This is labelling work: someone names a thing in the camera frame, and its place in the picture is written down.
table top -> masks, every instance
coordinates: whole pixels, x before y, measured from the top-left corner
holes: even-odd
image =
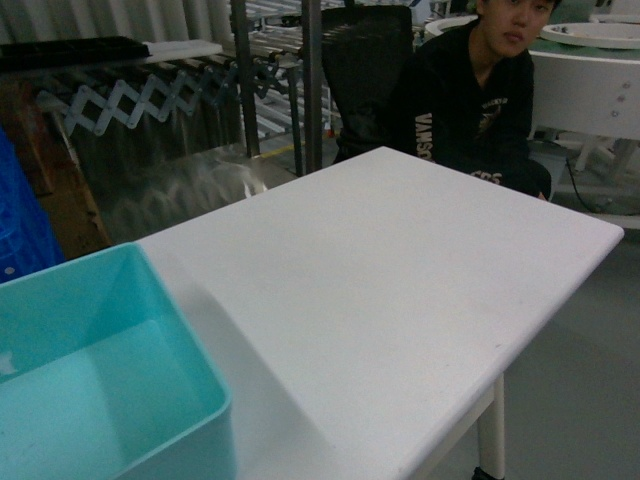
[[[567,45],[543,38],[537,38],[529,47],[529,52],[534,57],[536,55],[553,54],[568,57],[580,57],[584,59],[614,60],[640,62],[640,49],[613,49],[582,47],[578,45]]]
[[[409,478],[622,230],[382,148],[140,241],[240,479]]]

transparent plastic sheet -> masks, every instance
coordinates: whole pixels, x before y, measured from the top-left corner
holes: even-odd
[[[96,116],[91,112],[87,116]],[[103,135],[76,128],[70,137],[92,191],[108,190],[147,169],[240,141],[238,105],[219,111],[200,103],[193,115],[174,110],[165,122],[144,114],[134,129],[111,122]]]
[[[218,147],[142,170],[96,197],[115,243],[132,241],[276,187],[295,176],[242,145]]]

cable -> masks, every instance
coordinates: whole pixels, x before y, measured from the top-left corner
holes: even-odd
[[[591,207],[590,205],[587,205],[587,202],[585,202],[585,201],[582,199],[582,197],[580,196],[580,193],[578,192],[578,186],[576,185],[576,179],[575,179],[575,177],[573,176],[573,170],[571,170],[571,164],[569,163],[569,157],[568,157],[568,156],[564,157],[564,162],[566,163],[566,165],[567,165],[567,170],[569,171],[569,177],[571,178],[571,184],[573,185],[573,191],[575,192],[575,194],[576,194],[576,198],[578,199],[578,201],[580,202],[580,204],[581,204],[584,208],[586,208],[586,209],[587,209],[587,211],[588,211],[588,212],[590,212],[590,213],[596,213],[596,214],[597,214],[597,213],[602,213],[602,212],[597,211],[597,209],[595,209],[595,208]]]

teal plastic bin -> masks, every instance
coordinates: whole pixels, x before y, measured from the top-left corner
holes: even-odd
[[[235,478],[230,392],[124,244],[0,285],[0,479]]]

